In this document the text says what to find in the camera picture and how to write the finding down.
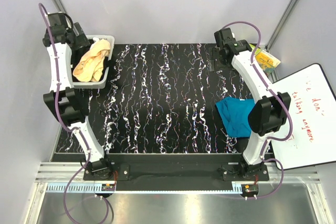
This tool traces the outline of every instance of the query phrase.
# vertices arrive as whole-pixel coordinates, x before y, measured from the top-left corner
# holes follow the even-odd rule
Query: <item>whiteboard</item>
[[[336,161],[336,100],[322,67],[310,65],[273,86],[274,91],[291,96],[293,134],[285,142],[272,140],[274,155],[283,168]],[[287,120],[275,136],[285,137],[288,131]]]

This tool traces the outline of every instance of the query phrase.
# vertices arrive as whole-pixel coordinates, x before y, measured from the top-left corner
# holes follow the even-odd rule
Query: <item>blue cloth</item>
[[[249,137],[251,128],[247,117],[254,107],[254,100],[240,100],[227,97],[216,102],[226,132],[231,137]]]

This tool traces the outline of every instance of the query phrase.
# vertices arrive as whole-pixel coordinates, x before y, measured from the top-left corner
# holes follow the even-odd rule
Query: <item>white plastic bin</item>
[[[113,52],[113,48],[114,48],[114,37],[113,36],[109,36],[109,35],[87,35],[86,36],[88,39],[93,39],[94,37],[99,38],[99,39],[106,39],[110,44],[111,44],[111,51],[109,54],[109,58],[108,60],[110,60],[112,58],[112,52]],[[106,80],[107,80],[107,75],[109,73],[109,67],[106,67],[103,79],[101,81],[98,82],[75,82],[74,81],[74,87],[75,89],[103,89],[105,88],[106,85]]]

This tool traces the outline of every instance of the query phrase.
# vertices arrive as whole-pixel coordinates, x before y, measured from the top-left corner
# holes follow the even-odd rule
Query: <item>beige towel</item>
[[[104,68],[104,58],[109,56],[111,44],[101,39],[96,42],[93,47],[86,52],[80,59],[80,62],[73,70],[73,76],[81,82],[100,80]]]

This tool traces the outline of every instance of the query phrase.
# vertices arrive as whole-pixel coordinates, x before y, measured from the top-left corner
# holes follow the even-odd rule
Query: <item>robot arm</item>
[[[255,101],[255,106],[248,116],[248,123],[252,129],[251,136],[239,164],[239,172],[244,177],[260,170],[263,164],[260,156],[264,156],[269,145],[267,138],[279,131],[287,117],[279,102],[269,92],[272,84],[259,64],[256,61],[251,64],[252,49],[247,41],[236,41],[230,28],[217,31],[215,38],[217,47],[213,49],[213,55],[217,56],[220,64],[229,64],[239,72]],[[289,94],[278,93],[278,96],[289,109]]]
[[[71,56],[77,50],[83,47],[90,47],[90,42],[82,31],[78,23],[73,24],[70,19],[70,24],[67,22],[70,19],[65,13],[48,14],[50,30],[55,42],[55,47],[58,57],[58,66],[55,63],[54,50],[52,49],[49,33],[46,31],[43,44],[48,50],[51,64],[51,85],[50,93],[44,94],[44,102],[58,120],[55,110],[55,99],[57,91],[57,72],[59,74],[60,88],[58,107],[60,116],[65,126],[73,130],[80,146],[82,147],[86,159],[88,160],[90,152],[90,162],[86,170],[95,176],[107,178],[112,174],[111,162],[104,153],[103,147],[97,141],[92,128],[90,126],[88,115],[89,110],[87,104],[80,95],[77,95],[77,90],[74,88],[71,73]],[[86,148],[85,141],[81,131],[89,146],[89,151]]]

